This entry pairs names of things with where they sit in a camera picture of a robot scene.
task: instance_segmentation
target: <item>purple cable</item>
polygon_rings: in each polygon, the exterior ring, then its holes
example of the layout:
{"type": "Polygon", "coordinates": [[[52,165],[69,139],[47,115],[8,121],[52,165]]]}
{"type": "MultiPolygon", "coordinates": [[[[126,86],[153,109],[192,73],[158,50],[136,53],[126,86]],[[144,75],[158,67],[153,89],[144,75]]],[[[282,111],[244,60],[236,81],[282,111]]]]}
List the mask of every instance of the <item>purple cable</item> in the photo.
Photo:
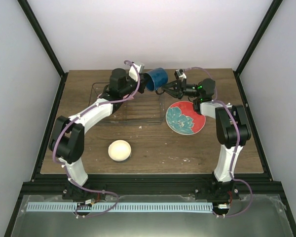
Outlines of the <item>purple cable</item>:
{"type": "MultiPolygon", "coordinates": [[[[77,183],[75,182],[75,180],[73,180],[73,179],[71,178],[71,176],[70,176],[70,174],[68,173],[68,170],[67,170],[66,167],[65,167],[65,172],[66,172],[68,178],[71,179],[70,182],[71,182],[73,185],[77,186],[78,188],[80,188],[80,189],[82,189],[82,190],[85,190],[85,191],[87,191],[87,192],[90,192],[90,193],[97,193],[97,194],[111,194],[111,195],[114,195],[114,196],[117,198],[116,202],[115,202],[111,207],[109,207],[108,209],[106,209],[105,211],[102,211],[102,212],[100,212],[100,213],[93,214],[93,215],[87,215],[87,216],[85,216],[85,218],[91,218],[91,217],[100,216],[100,215],[103,215],[103,214],[105,214],[105,213],[108,213],[108,212],[111,211],[113,208],[115,208],[116,205],[118,204],[119,197],[118,197],[118,195],[117,195],[116,193],[113,193],[113,192],[110,192],[110,191],[92,190],[92,189],[87,189],[87,188],[85,188],[85,187],[82,187],[82,186],[80,186],[79,184],[77,184],[77,183]]],[[[88,206],[88,205],[82,205],[82,206],[77,207],[77,209],[76,209],[75,212],[74,212],[76,216],[78,216],[78,213],[77,213],[78,210],[79,210],[80,208],[82,208],[83,206],[88,206]]]]}
{"type": "MultiPolygon", "coordinates": [[[[85,110],[84,112],[82,112],[82,113],[80,114],[80,117],[83,116],[83,115],[85,115],[87,112],[89,112],[90,110],[94,109],[95,107],[98,107],[98,106],[101,106],[101,105],[105,105],[105,104],[114,104],[114,103],[125,102],[125,101],[131,99],[131,98],[137,93],[137,91],[138,91],[138,89],[139,89],[139,86],[140,86],[140,75],[139,75],[139,72],[138,72],[137,68],[135,67],[135,65],[134,65],[131,61],[129,61],[129,60],[125,60],[125,61],[124,61],[124,64],[129,65],[129,66],[133,66],[134,69],[135,69],[135,71],[136,71],[138,81],[137,81],[137,87],[136,87],[136,89],[134,90],[134,92],[133,92],[132,94],[130,94],[130,96],[128,96],[128,97],[125,98],[125,99],[114,100],[114,101],[106,101],[106,102],[102,102],[102,103],[99,103],[99,104],[95,104],[94,106],[91,106],[90,108],[88,108],[87,110],[85,110]]],[[[58,164],[61,164],[61,165],[65,165],[65,163],[56,160],[56,151],[57,151],[57,149],[58,149],[58,146],[59,146],[60,140],[61,140],[61,138],[64,136],[65,132],[66,132],[66,131],[69,129],[69,127],[70,127],[75,121],[77,121],[78,119],[79,119],[79,117],[75,117],[72,121],[70,121],[70,122],[65,126],[65,128],[64,128],[64,129],[61,131],[61,133],[59,134],[59,137],[57,138],[56,143],[55,143],[55,147],[54,147],[54,150],[53,150],[53,156],[52,156],[52,157],[53,157],[53,161],[54,161],[55,163],[58,163],[58,164]]],[[[71,182],[72,184],[74,184],[75,186],[77,186],[78,188],[82,189],[82,190],[85,190],[85,191],[87,191],[87,192],[91,192],[91,193],[111,194],[111,195],[114,195],[114,196],[117,197],[117,200],[116,200],[115,204],[114,204],[113,206],[111,206],[109,209],[107,209],[107,210],[105,210],[105,211],[103,211],[103,212],[100,212],[100,213],[94,214],[94,215],[90,215],[90,216],[88,216],[87,218],[90,218],[90,217],[93,217],[93,216],[99,216],[99,215],[105,214],[105,213],[109,212],[110,210],[112,210],[114,207],[116,207],[116,205],[117,205],[117,203],[118,203],[118,199],[119,199],[119,198],[118,198],[118,195],[117,195],[116,193],[109,192],[109,191],[99,191],[99,190],[91,190],[91,189],[84,188],[84,187],[80,186],[78,183],[76,183],[75,180],[73,180],[73,179],[71,178],[70,174],[68,173],[67,168],[65,168],[65,172],[66,172],[66,174],[67,174],[67,176],[68,176],[68,179],[70,179],[70,182],[71,182]]]]}
{"type": "Polygon", "coordinates": [[[239,143],[240,143],[240,133],[239,133],[239,129],[238,129],[237,123],[236,123],[235,119],[233,118],[231,112],[229,111],[229,109],[227,108],[227,106],[225,105],[224,102],[222,102],[220,100],[214,100],[214,102],[215,103],[219,103],[219,104],[221,104],[224,107],[224,109],[226,110],[226,112],[227,112],[228,116],[230,117],[232,123],[234,124],[235,130],[236,130],[236,133],[237,133],[237,142],[236,142],[236,146],[235,146],[234,152],[232,154],[231,163],[230,163],[230,167],[229,167],[229,174],[230,174],[230,176],[231,176],[231,178],[232,178],[232,180],[234,182],[244,183],[248,187],[249,192],[250,192],[250,201],[249,201],[249,204],[246,206],[245,209],[243,209],[242,211],[239,211],[238,213],[235,213],[235,214],[232,214],[232,215],[226,215],[225,216],[225,217],[235,217],[235,216],[241,215],[242,213],[246,212],[249,209],[249,207],[251,206],[252,201],[253,201],[253,193],[252,193],[252,189],[251,189],[250,185],[246,181],[244,181],[242,179],[235,179],[234,176],[233,176],[233,174],[232,174],[232,166],[233,166],[233,163],[234,163],[234,160],[235,160],[235,157],[236,157],[236,152],[238,150],[238,146],[239,146],[239,143]]]}
{"type": "MultiPolygon", "coordinates": [[[[211,75],[206,69],[204,69],[204,68],[200,68],[200,67],[186,68],[186,69],[184,69],[184,72],[189,71],[189,70],[193,70],[193,69],[199,69],[199,70],[202,70],[202,71],[204,71],[204,72],[207,73],[207,75],[209,76],[210,79],[213,79],[213,78],[212,78],[212,75],[211,75]]],[[[214,100],[217,100],[217,89],[216,89],[216,87],[215,87],[215,98],[214,98],[214,100]]]]}

